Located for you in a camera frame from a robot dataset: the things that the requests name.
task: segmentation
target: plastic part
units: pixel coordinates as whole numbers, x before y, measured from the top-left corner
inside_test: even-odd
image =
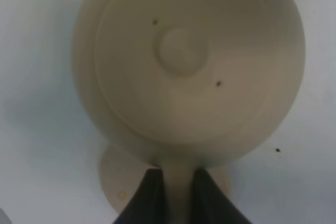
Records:
[[[191,204],[191,224],[250,224],[204,169],[194,174]],[[114,224],[166,224],[168,219],[163,173],[149,169]]]

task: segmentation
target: white wall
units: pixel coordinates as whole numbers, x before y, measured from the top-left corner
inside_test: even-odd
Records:
[[[231,167],[234,201],[259,224],[336,223],[336,0],[296,2],[307,49],[299,95],[273,136]]]
[[[270,140],[230,166],[232,198],[258,224],[336,223],[336,0],[296,1],[307,42],[300,93]],[[0,0],[0,208],[15,224],[116,216],[97,172],[106,142],[70,73],[80,2]]]
[[[70,37],[81,0],[0,0],[0,208],[13,224],[112,223],[105,142],[79,104]]]

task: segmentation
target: raised center disc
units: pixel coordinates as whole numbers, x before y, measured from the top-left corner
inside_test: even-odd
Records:
[[[166,71],[187,76],[200,70],[207,58],[207,42],[196,33],[172,28],[159,36],[157,58]]]

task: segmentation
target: white surface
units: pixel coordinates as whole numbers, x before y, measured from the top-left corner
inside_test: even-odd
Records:
[[[336,222],[335,0],[296,1],[307,45],[298,98],[270,140],[231,166],[234,202],[258,224]],[[97,172],[106,143],[70,75],[80,2],[0,0],[0,208],[13,223],[115,217]]]

